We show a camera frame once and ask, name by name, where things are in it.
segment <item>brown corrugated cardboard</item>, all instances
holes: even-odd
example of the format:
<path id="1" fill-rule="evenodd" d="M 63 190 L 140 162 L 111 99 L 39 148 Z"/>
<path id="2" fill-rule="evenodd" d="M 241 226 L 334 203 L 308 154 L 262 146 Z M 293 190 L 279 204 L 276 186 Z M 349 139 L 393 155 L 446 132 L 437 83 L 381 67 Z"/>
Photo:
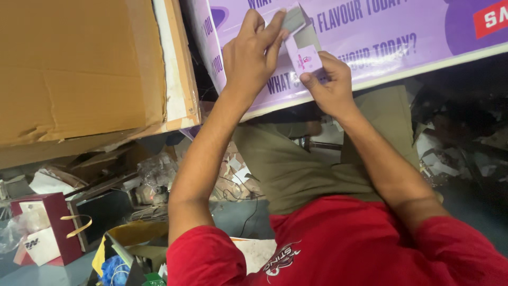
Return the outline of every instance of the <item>brown corrugated cardboard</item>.
<path id="1" fill-rule="evenodd" d="M 62 141 L 44 141 L 2 147 L 0 148 L 0 169 L 90 152 L 137 133 L 139 130 L 124 130 Z"/>
<path id="2" fill-rule="evenodd" d="M 186 116 L 174 120 L 167 120 L 161 125 L 155 125 L 147 128 L 141 133 L 134 134 L 131 138 L 141 138 L 153 134 L 159 134 L 172 130 L 192 127 L 201 124 L 201 112 L 199 110 L 198 88 L 196 86 L 196 79 L 194 77 L 194 69 L 192 65 L 192 57 L 188 49 L 188 39 L 183 25 L 182 14 L 180 11 L 180 4 L 178 0 L 163 0 L 169 28 L 173 36 L 174 52 L 176 55 L 176 62 L 178 66 L 178 74 L 182 83 L 183 106 L 168 106 L 168 112 L 172 108 L 185 108 Z"/>
<path id="3" fill-rule="evenodd" d="M 163 122 L 164 66 L 150 0 L 3 1 L 0 27 L 0 153 L 73 155 L 111 135 L 54 140 Z M 20 156 L 16 164 L 34 161 Z"/>

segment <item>green object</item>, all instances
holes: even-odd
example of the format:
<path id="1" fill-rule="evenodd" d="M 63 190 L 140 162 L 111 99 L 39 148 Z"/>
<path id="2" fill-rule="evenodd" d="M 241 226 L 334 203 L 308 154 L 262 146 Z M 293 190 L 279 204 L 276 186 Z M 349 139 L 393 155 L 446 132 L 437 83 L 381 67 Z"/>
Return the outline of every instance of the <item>green object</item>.
<path id="1" fill-rule="evenodd" d="M 158 273 L 148 273 L 145 274 L 146 282 L 142 284 L 142 286 L 166 286 L 166 283 L 159 276 Z"/>
<path id="2" fill-rule="evenodd" d="M 355 103 L 394 149 L 419 168 L 405 87 L 375 90 L 358 96 Z M 341 163 L 330 166 L 288 139 L 305 133 L 305 123 L 240 124 L 235 130 L 233 141 L 251 173 L 261 182 L 263 194 L 270 202 L 270 214 L 287 215 L 318 197 L 332 194 L 382 201 L 347 135 Z"/>

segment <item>purple banner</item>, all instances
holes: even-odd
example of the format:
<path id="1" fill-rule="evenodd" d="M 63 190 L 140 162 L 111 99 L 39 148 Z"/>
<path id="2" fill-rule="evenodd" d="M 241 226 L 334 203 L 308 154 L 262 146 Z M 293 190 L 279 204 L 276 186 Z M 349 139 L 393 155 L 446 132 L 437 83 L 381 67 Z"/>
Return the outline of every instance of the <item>purple banner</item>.
<path id="1" fill-rule="evenodd" d="M 294 2 L 209 0 L 213 38 L 222 49 L 238 35 L 248 9 L 256 9 L 268 23 L 275 12 Z M 301 0 L 300 4 L 322 49 L 350 66 L 353 84 L 508 42 L 507 0 Z M 201 16 L 203 23 L 206 16 Z M 215 47 L 208 48 L 217 53 Z M 217 56 L 206 58 L 213 61 Z M 222 90 L 226 78 L 217 68 L 221 64 L 211 65 L 209 72 Z M 283 47 L 277 70 L 249 111 L 308 96 Z"/>

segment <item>torn paper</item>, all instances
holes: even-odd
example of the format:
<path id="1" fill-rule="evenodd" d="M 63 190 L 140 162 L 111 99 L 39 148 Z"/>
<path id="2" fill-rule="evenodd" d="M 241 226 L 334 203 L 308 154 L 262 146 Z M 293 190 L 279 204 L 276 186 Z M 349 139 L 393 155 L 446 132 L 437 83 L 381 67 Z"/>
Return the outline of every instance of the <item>torn paper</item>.
<path id="1" fill-rule="evenodd" d="M 250 171 L 249 168 L 244 167 L 233 175 L 232 181 L 237 183 L 238 185 L 241 185 L 242 183 L 245 183 L 249 179 L 245 177 L 246 174 L 250 174 Z"/>

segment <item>finger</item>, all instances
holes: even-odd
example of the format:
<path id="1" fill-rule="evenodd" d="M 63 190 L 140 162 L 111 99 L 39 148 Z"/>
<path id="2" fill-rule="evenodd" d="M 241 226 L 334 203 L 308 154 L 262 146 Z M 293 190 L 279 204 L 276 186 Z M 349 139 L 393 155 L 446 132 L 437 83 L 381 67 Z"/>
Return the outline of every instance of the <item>finger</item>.
<path id="1" fill-rule="evenodd" d="M 283 8 L 279 12 L 275 13 L 270 24 L 259 34 L 259 39 L 264 48 L 271 45 L 280 33 L 280 27 L 286 15 L 286 9 Z"/>
<path id="2" fill-rule="evenodd" d="M 331 80 L 340 80 L 348 75 L 351 75 L 351 69 L 346 63 L 338 60 L 336 57 L 329 53 L 319 52 L 323 68 Z"/>
<path id="3" fill-rule="evenodd" d="M 259 25 L 259 26 L 256 28 L 256 34 L 261 33 L 264 29 L 265 29 L 265 23 L 263 22 L 263 24 Z"/>
<path id="4" fill-rule="evenodd" d="M 285 38 L 288 37 L 288 35 L 289 31 L 287 29 L 280 30 L 277 39 L 275 39 L 273 44 L 270 47 L 268 47 L 266 51 L 266 66 L 270 70 L 275 70 L 275 68 L 277 67 L 277 59 L 279 58 L 280 47 L 282 46 L 282 42 L 284 41 Z"/>
<path id="5" fill-rule="evenodd" d="M 327 51 L 319 51 L 318 54 L 319 54 L 319 56 L 325 56 L 325 57 L 330 58 L 332 60 L 337 59 L 334 55 L 330 54 Z"/>
<path id="6" fill-rule="evenodd" d="M 265 25 L 265 20 L 255 9 L 249 9 L 243 19 L 242 27 L 240 28 L 240 34 L 248 33 L 254 35 L 256 30 L 260 26 Z"/>
<path id="7" fill-rule="evenodd" d="M 300 75 L 300 81 L 310 91 L 312 96 L 326 89 L 321 85 L 317 77 L 309 72 L 302 73 L 302 75 Z"/>

